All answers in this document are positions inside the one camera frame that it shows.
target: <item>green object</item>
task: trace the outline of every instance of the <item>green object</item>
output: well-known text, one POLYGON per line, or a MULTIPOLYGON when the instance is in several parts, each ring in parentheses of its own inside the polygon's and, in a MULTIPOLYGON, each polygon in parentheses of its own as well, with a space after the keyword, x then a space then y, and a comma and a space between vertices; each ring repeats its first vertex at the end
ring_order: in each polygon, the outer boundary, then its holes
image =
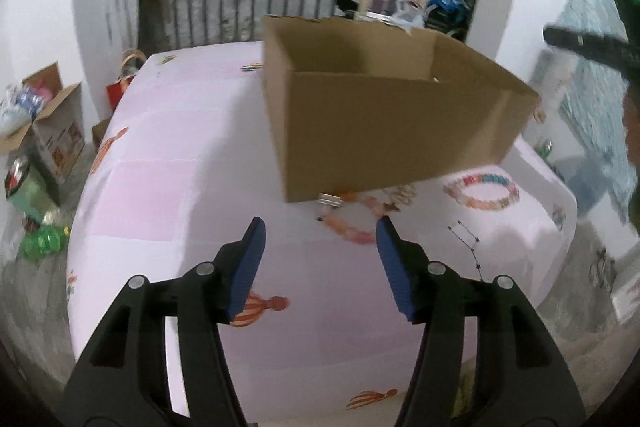
POLYGON ((536 153, 538 154, 538 156, 540 156, 543 160, 546 161, 546 159, 549 158, 549 155, 551 154, 553 147, 554 145, 551 142, 551 140, 544 140, 543 142, 538 144, 538 146, 536 147, 536 153))
POLYGON ((47 193, 43 177, 24 157, 17 158, 9 169, 4 193, 7 201, 38 223, 47 212, 59 210, 47 193))
POLYGON ((629 202, 629 220, 638 235, 640 235, 640 186, 636 187, 636 191, 629 202))
POLYGON ((43 225, 36 232, 25 235, 20 243, 22 256, 32 263, 58 253, 65 248, 69 237, 69 229, 55 225, 43 225))

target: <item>cardboard box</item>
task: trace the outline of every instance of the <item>cardboard box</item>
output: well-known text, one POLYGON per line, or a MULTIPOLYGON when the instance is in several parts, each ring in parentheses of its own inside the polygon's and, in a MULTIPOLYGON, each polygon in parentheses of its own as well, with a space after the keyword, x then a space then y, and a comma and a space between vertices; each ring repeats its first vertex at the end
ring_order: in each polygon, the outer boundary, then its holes
POLYGON ((58 65, 32 74, 23 84, 39 81, 54 95, 33 123, 18 129, 11 136, 0 138, 0 154, 17 151, 33 138, 42 163, 59 184, 65 182, 84 147, 80 84, 62 87, 58 65))
POLYGON ((538 94, 432 30, 267 16, 264 95, 286 201, 500 162, 538 94))
POLYGON ((105 118, 100 123, 91 127, 91 134, 94 137, 95 150, 100 149, 100 143, 102 143, 102 139, 104 138, 104 134, 107 132, 110 121, 111 117, 105 118))

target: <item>cylindrical object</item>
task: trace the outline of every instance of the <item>cylindrical object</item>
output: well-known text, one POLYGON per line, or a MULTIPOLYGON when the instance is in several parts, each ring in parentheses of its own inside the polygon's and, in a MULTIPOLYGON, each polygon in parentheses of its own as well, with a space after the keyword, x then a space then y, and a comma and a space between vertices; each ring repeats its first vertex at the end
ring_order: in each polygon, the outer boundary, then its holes
POLYGON ((210 273, 213 273, 213 263, 210 263, 209 261, 207 261, 206 263, 200 263, 198 264, 198 267, 196 268, 196 273, 198 275, 209 275, 210 273))
POLYGON ((138 288, 142 288, 145 285, 145 278, 142 275, 134 275, 131 279, 129 279, 129 288, 132 290, 137 290, 138 288))
POLYGON ((40 173, 24 156, 15 159, 4 179, 7 201, 38 223, 42 223, 47 212, 59 210, 45 187, 40 173))
POLYGON ((513 279, 511 277, 508 277, 506 275, 500 275, 497 279, 496 279, 498 286, 500 286, 500 288, 503 288, 505 290, 510 290, 511 288, 513 288, 513 279))
POLYGON ((26 235, 20 249, 28 261, 37 263, 47 255, 62 250, 69 236, 69 229, 62 229, 54 225, 44 225, 36 232, 26 235))
POLYGON ((447 271, 447 267, 438 261, 433 261, 433 263, 429 263, 427 270, 431 275, 443 275, 447 271))
POLYGON ((546 160, 547 158, 549 158, 549 155, 551 154, 551 151, 553 150, 553 148, 554 148, 554 144, 553 142, 551 142, 551 140, 544 140, 542 143, 540 143, 536 147, 536 153, 543 160, 546 160))

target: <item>hot air balloon print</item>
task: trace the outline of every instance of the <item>hot air balloon print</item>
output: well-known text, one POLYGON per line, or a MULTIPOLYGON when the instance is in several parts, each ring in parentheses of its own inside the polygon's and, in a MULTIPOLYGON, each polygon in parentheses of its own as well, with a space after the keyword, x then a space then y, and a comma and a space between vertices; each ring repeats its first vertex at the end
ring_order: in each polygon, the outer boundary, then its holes
POLYGON ((270 299, 263 299, 254 291, 250 291, 244 303, 244 310, 236 315, 230 325, 235 328, 244 328, 262 317, 262 314, 267 310, 279 312, 288 307, 289 299, 286 297, 275 296, 270 299))
POLYGON ((364 393, 360 393, 349 400, 347 411, 359 409, 360 407, 391 398, 396 394, 398 394, 397 389, 389 389, 385 394, 377 393, 376 391, 365 391, 364 393))
POLYGON ((118 134, 116 134, 116 136, 111 137, 110 139, 105 141, 102 145, 100 145, 100 149, 98 149, 98 153, 97 155, 95 155, 94 164, 91 165, 91 170, 89 171, 89 174, 95 174, 95 171, 97 171, 98 167, 100 167, 102 161, 104 160, 104 157, 106 156, 106 154, 109 152, 109 149, 113 145, 113 142, 115 142, 117 139, 122 138, 128 130, 129 130, 129 127, 125 127, 118 134))

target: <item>bed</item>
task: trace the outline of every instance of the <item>bed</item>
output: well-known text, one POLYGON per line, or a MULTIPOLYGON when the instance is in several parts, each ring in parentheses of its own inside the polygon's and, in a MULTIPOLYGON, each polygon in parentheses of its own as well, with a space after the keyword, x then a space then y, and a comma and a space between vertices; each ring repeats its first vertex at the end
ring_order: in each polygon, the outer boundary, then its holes
MULTIPOLYGON (((76 357, 124 283, 179 277, 238 240, 253 216, 267 247, 242 314, 220 327, 249 422, 369 415, 399 407, 422 327, 398 312, 376 218, 464 277, 512 276, 534 305, 562 266, 575 199, 523 140, 501 166, 317 201, 284 203, 262 98, 260 42, 153 55, 125 93, 84 188, 68 249, 76 357)), ((475 353, 474 323, 465 359, 475 353)), ((166 327, 172 406, 188 414, 175 321, 166 327)))

